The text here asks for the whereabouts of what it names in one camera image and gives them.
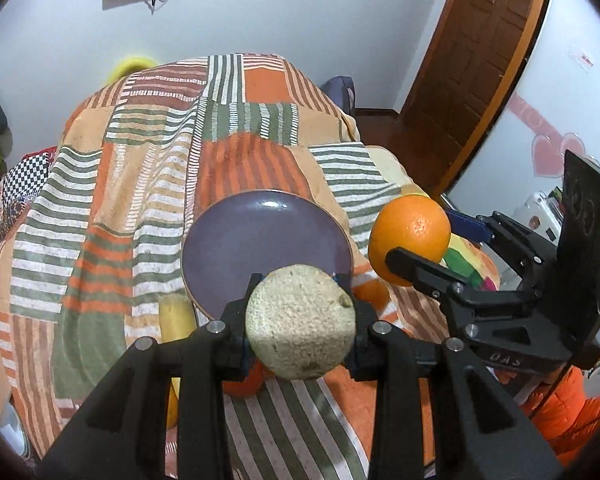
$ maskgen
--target round pale green fruit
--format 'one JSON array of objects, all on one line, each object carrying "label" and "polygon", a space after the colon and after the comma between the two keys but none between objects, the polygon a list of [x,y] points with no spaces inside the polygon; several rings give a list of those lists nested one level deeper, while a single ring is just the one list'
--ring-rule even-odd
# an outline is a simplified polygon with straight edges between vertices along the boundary
[{"label": "round pale green fruit", "polygon": [[247,338],[260,361],[289,380],[315,379],[351,350],[356,313],[331,276],[307,265],[274,270],[253,290]]}]

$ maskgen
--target door frame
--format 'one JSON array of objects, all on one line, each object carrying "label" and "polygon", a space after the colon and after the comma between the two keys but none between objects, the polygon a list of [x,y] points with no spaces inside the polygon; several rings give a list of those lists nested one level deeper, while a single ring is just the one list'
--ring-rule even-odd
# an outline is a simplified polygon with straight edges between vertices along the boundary
[{"label": "door frame", "polygon": [[[422,84],[424,77],[426,76],[435,50],[437,49],[438,43],[442,38],[443,29],[445,28],[446,20],[449,17],[454,1],[455,0],[446,0],[445,2],[442,13],[440,14],[440,19],[438,20],[438,25],[433,33],[433,37],[431,38],[431,42],[429,43],[425,57],[420,65],[416,79],[411,86],[409,95],[407,96],[404,106],[400,112],[400,117],[398,118],[400,121],[404,120],[408,109],[411,107],[411,105],[413,105],[418,92],[418,87]],[[524,70],[526,63],[529,60],[529,55],[531,54],[531,50],[536,43],[536,39],[538,38],[548,3],[549,0],[531,0],[529,14],[525,22],[525,27],[522,30],[520,40],[518,41],[518,46],[516,47],[513,56],[511,57],[511,61],[507,66],[502,79],[500,80],[500,84],[496,88],[493,98],[491,98],[491,101],[482,114],[480,121],[472,131],[467,142],[462,147],[459,155],[453,161],[448,170],[446,170],[446,173],[443,175],[442,179],[436,184],[432,193],[432,197],[439,197],[446,190],[448,190],[452,184],[455,183],[461,171],[464,170],[464,168],[471,161],[487,133],[500,116],[504,105],[509,100],[511,93],[520,79],[520,76],[522,75],[522,71]]]}]

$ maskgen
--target wooden floor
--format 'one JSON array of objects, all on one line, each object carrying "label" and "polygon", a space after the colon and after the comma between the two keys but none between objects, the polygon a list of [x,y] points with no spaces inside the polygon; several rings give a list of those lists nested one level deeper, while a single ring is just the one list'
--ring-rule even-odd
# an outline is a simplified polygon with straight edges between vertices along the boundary
[{"label": "wooden floor", "polygon": [[445,174],[446,164],[436,156],[435,146],[418,139],[391,116],[356,116],[364,144],[382,146],[392,152],[422,189],[432,192]]}]

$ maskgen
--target orange jacket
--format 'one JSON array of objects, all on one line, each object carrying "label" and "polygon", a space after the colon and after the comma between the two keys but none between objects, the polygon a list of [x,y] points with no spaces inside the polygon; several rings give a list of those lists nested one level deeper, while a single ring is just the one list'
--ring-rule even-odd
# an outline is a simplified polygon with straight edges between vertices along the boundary
[{"label": "orange jacket", "polygon": [[[527,415],[549,390],[538,386],[522,405]],[[562,465],[568,464],[600,425],[600,397],[587,399],[582,372],[572,367],[551,397],[533,418],[533,423],[548,440]]]}]

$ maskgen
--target patchwork blanket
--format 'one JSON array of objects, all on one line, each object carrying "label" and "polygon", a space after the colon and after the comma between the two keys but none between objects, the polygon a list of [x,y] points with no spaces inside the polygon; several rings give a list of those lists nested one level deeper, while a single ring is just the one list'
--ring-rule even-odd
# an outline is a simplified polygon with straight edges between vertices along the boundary
[{"label": "patchwork blanket", "polygon": [[[184,291],[184,235],[213,203],[244,190],[286,190],[329,211],[349,234],[354,286],[384,290],[381,315],[414,336],[445,337],[434,300],[387,287],[366,260],[382,206],[421,192],[378,160],[353,118],[279,56],[184,60],[87,99],[35,200],[0,242],[0,348],[37,452],[136,338],[160,340],[158,298]],[[497,283],[473,246],[454,238],[450,250],[452,268]],[[236,478],[366,478],[374,384],[337,368],[316,381],[272,378],[257,396],[224,402]],[[175,452],[172,430],[168,474]]]}]

